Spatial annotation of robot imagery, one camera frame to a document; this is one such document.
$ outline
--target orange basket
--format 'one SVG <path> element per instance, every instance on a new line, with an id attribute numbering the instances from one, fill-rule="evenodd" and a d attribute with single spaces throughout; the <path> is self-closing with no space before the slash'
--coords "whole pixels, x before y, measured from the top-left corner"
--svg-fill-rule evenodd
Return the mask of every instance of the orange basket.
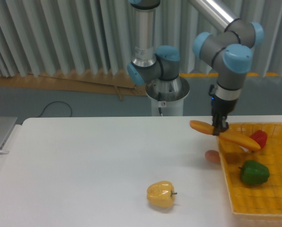
<path id="1" fill-rule="evenodd" d="M 250 223 L 259 221 L 255 226 L 259 223 L 266 226 L 268 221 L 282 227 L 282 122 L 232 123 L 229 127 L 247 136 L 259 129 L 268 135 L 266 146 L 257 152 L 245 152 L 238 145 L 218 138 L 232 212 Z M 266 183 L 249 186 L 240 180 L 239 167 L 250 159 L 269 168 L 270 177 Z"/>

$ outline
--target brown egg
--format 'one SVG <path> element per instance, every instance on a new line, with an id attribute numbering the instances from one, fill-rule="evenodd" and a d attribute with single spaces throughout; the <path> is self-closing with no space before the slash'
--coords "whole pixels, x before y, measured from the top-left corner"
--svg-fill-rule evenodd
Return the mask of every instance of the brown egg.
<path id="1" fill-rule="evenodd" d="M 205 152 L 205 158 L 213 163 L 220 163 L 220 156 L 219 156 L 219 152 L 216 150 L 208 150 Z"/>

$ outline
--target yellow stripe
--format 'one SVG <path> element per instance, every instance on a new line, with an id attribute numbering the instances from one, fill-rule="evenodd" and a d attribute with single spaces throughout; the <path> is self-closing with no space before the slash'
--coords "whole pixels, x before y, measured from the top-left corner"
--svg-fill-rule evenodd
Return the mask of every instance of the yellow stripe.
<path id="1" fill-rule="evenodd" d="M 218 73 L 180 73 L 181 77 L 217 77 Z M 260 75 L 255 72 L 249 72 L 247 73 L 248 77 L 259 77 Z M 278 77 L 279 74 L 275 72 L 267 72 L 267 77 Z"/>
<path id="2" fill-rule="evenodd" d="M 267 76 L 267 77 L 278 77 L 279 74 L 278 74 L 278 73 L 275 73 L 275 72 L 267 72 L 267 73 L 266 73 L 266 76 Z"/>

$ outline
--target gray floor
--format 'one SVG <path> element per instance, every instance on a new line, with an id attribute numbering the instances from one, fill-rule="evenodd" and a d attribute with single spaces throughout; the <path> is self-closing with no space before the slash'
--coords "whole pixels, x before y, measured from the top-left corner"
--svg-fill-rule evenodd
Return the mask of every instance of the gray floor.
<path id="1" fill-rule="evenodd" d="M 187 78 L 191 91 L 184 103 L 184 115 L 210 115 L 208 89 L 216 78 Z M 0 87 L 0 116 L 17 116 L 18 123 L 38 116 L 52 101 L 64 101 L 73 117 L 150 116 L 147 97 Z M 49 106 L 43 117 L 66 117 L 69 108 L 60 103 Z M 282 77 L 247 78 L 231 115 L 282 115 Z"/>

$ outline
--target toy pepper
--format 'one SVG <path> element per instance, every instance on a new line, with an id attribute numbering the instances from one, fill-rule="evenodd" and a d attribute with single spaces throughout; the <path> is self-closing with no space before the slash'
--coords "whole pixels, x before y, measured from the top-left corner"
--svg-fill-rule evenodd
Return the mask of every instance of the toy pepper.
<path id="1" fill-rule="evenodd" d="M 266 166 L 254 160 L 245 161 L 240 169 L 240 178 L 248 185 L 265 183 L 270 175 Z"/>
<path id="2" fill-rule="evenodd" d="M 262 130 L 258 130 L 254 134 L 252 134 L 250 138 L 256 141 L 260 145 L 261 149 L 263 149 L 266 145 L 267 133 Z"/>
<path id="3" fill-rule="evenodd" d="M 175 189 L 171 182 L 160 181 L 152 184 L 147 189 L 147 199 L 150 204 L 159 207 L 171 207 L 174 204 Z"/>

